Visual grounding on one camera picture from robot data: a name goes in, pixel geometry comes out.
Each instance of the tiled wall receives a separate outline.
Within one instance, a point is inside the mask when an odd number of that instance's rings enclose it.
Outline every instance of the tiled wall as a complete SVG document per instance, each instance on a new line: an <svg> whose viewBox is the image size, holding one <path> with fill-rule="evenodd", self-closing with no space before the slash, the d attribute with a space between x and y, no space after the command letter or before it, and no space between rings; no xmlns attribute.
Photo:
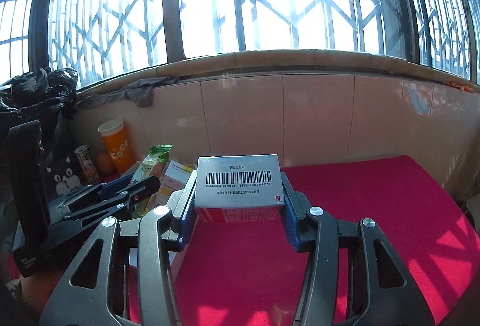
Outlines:
<svg viewBox="0 0 480 326"><path fill-rule="evenodd" d="M276 153L283 166L407 154L454 197L477 172L480 95L433 83L342 74L284 74L160 87L149 108L122 101L80 110L78 144L103 148L97 127L123 118L138 159Z"/></svg>

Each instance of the can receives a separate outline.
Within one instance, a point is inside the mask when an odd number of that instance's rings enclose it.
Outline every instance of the can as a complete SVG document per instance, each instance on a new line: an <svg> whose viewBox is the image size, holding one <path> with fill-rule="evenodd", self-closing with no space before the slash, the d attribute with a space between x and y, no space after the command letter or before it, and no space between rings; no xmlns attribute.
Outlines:
<svg viewBox="0 0 480 326"><path fill-rule="evenodd" d="M75 154L78 158L78 162L82 167L83 174L87 178L90 184L93 184L100 180L97 168L95 167L92 155L88 145L82 145L75 149Z"/></svg>

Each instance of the green snack package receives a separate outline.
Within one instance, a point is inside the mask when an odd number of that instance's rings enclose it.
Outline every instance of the green snack package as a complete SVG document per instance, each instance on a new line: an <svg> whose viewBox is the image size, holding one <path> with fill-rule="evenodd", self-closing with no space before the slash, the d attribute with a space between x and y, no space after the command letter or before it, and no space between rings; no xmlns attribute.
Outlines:
<svg viewBox="0 0 480 326"><path fill-rule="evenodd" d="M148 176L162 177L163 169L170 159L170 150L172 145L156 145L150 148L150 153L142 161L135 174L130 180L130 184L135 184ZM145 215L145 208L150 198L137 203L132 214L133 218L140 218Z"/></svg>

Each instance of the orange cup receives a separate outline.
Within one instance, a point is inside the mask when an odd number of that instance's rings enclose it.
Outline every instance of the orange cup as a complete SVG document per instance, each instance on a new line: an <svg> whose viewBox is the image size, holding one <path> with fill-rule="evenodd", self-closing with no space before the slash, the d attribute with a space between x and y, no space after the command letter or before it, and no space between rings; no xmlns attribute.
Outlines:
<svg viewBox="0 0 480 326"><path fill-rule="evenodd" d="M118 173L122 174L127 171L135 161L131 155L123 119L115 119L103 123L98 128L98 132L102 135L103 142Z"/></svg>

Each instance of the silver screw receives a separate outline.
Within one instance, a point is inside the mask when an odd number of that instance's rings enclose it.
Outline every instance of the silver screw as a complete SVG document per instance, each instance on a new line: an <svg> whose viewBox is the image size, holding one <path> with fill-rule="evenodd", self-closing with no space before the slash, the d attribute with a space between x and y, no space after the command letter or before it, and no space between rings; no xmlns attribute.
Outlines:
<svg viewBox="0 0 480 326"><path fill-rule="evenodd" d="M167 206L158 206L153 209L154 214L167 215L170 209Z"/></svg>
<svg viewBox="0 0 480 326"><path fill-rule="evenodd" d="M321 209L320 207L310 207L310 213L311 215L315 216L315 217L319 217L321 215L323 215L323 209Z"/></svg>
<svg viewBox="0 0 480 326"><path fill-rule="evenodd" d="M365 227L375 227L375 221L372 218L363 218L361 222Z"/></svg>
<svg viewBox="0 0 480 326"><path fill-rule="evenodd" d="M102 221L102 226L103 227L110 227L110 226L113 226L114 224L115 224L115 218L114 217L108 217L108 218L105 218Z"/></svg>

